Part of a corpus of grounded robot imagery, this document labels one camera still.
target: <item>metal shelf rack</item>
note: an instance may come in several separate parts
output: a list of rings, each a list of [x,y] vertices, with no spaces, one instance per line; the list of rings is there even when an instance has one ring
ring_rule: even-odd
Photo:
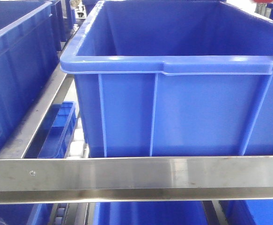
[[[273,198],[273,156],[25,159],[72,81],[58,66],[0,152],[0,203]]]

